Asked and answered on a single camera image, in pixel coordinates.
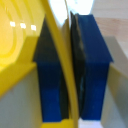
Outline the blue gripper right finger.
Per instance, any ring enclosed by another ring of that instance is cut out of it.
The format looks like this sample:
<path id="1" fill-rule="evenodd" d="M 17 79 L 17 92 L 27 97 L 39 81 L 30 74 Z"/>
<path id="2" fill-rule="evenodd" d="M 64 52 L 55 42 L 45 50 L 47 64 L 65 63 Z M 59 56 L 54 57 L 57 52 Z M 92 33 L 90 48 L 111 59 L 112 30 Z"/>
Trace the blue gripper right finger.
<path id="1" fill-rule="evenodd" d="M 71 15 L 73 68 L 83 120 L 100 120 L 113 58 L 93 15 Z"/>

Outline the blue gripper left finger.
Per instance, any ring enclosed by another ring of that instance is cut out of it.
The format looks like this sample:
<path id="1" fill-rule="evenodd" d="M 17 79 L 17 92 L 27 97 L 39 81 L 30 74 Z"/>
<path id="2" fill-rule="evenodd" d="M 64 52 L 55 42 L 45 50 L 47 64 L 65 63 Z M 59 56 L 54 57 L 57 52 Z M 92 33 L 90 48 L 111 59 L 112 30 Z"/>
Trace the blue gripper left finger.
<path id="1" fill-rule="evenodd" d="M 44 21 L 33 60 L 37 63 L 44 122 L 68 118 L 68 95 L 54 42 Z"/>

